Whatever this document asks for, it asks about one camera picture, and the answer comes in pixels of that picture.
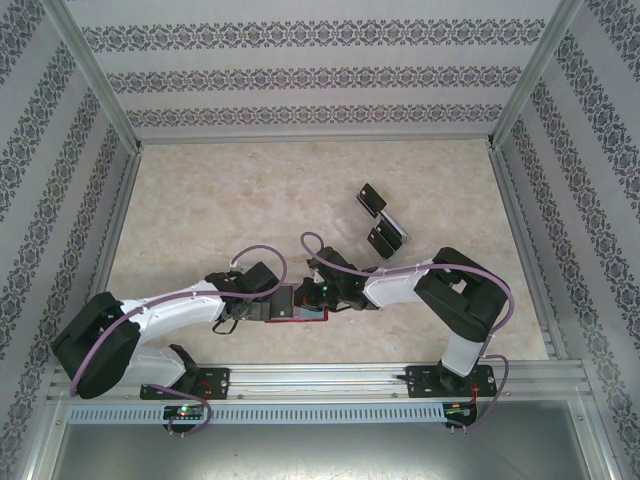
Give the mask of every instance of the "aluminum frame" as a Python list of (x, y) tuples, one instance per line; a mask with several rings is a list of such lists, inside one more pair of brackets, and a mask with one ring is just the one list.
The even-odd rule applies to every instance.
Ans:
[(502, 203), (507, 214), (511, 234), (513, 235), (516, 250), (520, 257), (522, 271), (524, 272), (525, 280), (529, 287), (533, 308), (538, 317), (540, 330), (545, 345), (547, 346), (547, 352), (550, 358), (566, 360), (569, 358), (569, 355), (565, 348), (558, 321), (553, 314), (551, 301), (549, 300), (544, 280), (538, 268), (533, 244), (529, 238), (522, 211), (518, 206), (518, 199), (513, 188), (513, 183), (511, 183), (509, 174), (507, 173), (502, 152), (498, 148), (494, 148), (489, 142), (487, 142), (487, 151), (493, 173), (496, 177), (498, 190), (502, 197)]
[[(496, 381), (501, 381), (504, 366), (494, 367)], [(456, 399), (412, 399), (407, 386), (396, 375), (404, 373), (408, 363), (377, 364), (309, 364), (309, 365), (225, 365), (231, 370), (229, 397), (211, 401), (216, 405), (408, 405), (440, 403)], [(140, 405), (179, 405), (180, 400), (145, 401), (139, 388), (114, 388), (94, 400), (82, 400), (68, 394), (69, 379), (58, 367), (47, 392), (42, 420), (21, 478), (50, 479), (54, 473), (69, 414), (79, 405), (105, 408)], [(592, 478), (618, 479), (620, 472), (604, 433), (591, 387), (579, 360), (514, 361), (500, 402), (542, 400), (566, 401), (579, 438), (583, 456)], [(113, 424), (132, 423), (119, 420)]]

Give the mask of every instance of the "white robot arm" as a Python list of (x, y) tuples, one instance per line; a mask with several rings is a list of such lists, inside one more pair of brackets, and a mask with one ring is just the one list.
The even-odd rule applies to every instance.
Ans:
[[(187, 371), (197, 369), (195, 362), (178, 345), (151, 347), (147, 344), (150, 340), (201, 323), (227, 319), (269, 321), (289, 309), (308, 312), (308, 318), (317, 319), (318, 315), (326, 318), (326, 312), (345, 306), (377, 310), (394, 303), (424, 302), (452, 330), (441, 361), (441, 382), (455, 389), (476, 365), (507, 300), (503, 288), (483, 275), (456, 270), (454, 266), (462, 265), (470, 271), (486, 272), (451, 248), (441, 249), (431, 262), (388, 274), (378, 269), (359, 272), (331, 247), (323, 246), (310, 253), (313, 258), (308, 264), (316, 273), (315, 279), (305, 278), (301, 285), (282, 285), (259, 262), (245, 273), (212, 273), (195, 285), (154, 298), (119, 302), (109, 292), (100, 293), (56, 338), (53, 352), (70, 378), (80, 370), (82, 379), (77, 391), (82, 398), (94, 398), (116, 385), (142, 384), (172, 387), (188, 394), (193, 388), (189, 379), (195, 377)], [(435, 264), (451, 264), (452, 268), (429, 268)], [(364, 275), (375, 276), (365, 281)], [(267, 290), (273, 293), (250, 300), (229, 296), (244, 293), (257, 297), (256, 292)], [(209, 294), (199, 295), (204, 291)], [(111, 327), (134, 311), (139, 313), (117, 328)], [(83, 369), (85, 357), (109, 327), (111, 334), (102, 340)]]

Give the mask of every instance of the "patterned wallpaper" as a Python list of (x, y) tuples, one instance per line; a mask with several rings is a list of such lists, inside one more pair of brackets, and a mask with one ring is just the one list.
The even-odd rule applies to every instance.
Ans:
[(142, 140), (488, 134), (558, 0), (74, 0)]
[(129, 157), (36, 0), (1, 0), (0, 479), (49, 383), (49, 343), (84, 303)]
[(565, 341), (640, 477), (640, 11), (588, 1), (503, 145)]

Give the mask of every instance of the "metal base plate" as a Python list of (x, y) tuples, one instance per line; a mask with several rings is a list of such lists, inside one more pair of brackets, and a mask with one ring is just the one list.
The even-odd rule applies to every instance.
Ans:
[[(205, 398), (207, 400), (226, 400), (229, 391), (228, 368), (200, 368), (200, 374), (196, 380), (196, 385), (190, 395)], [(147, 385), (140, 387), (140, 398), (142, 400), (182, 400), (182, 397), (160, 392)]]
[(468, 392), (449, 392), (437, 380), (436, 365), (409, 365), (405, 368), (409, 398), (446, 398), (471, 397), (471, 387), (478, 387), (478, 397), (494, 397), (496, 394), (496, 380), (490, 365), (477, 365), (471, 373), (468, 382)]

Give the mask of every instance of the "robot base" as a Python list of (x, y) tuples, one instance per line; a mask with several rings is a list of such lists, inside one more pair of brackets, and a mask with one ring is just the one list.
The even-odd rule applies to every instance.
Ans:
[[(206, 400), (226, 400), (229, 391), (228, 368), (200, 368), (189, 395)], [(147, 385), (140, 387), (141, 400), (184, 400), (184, 397), (164, 393)]]
[(471, 397), (474, 385), (478, 397), (493, 398), (496, 394), (496, 380), (490, 365), (476, 365), (468, 377), (453, 387), (443, 385), (442, 371), (441, 365), (408, 366), (402, 380), (407, 382), (409, 398)]

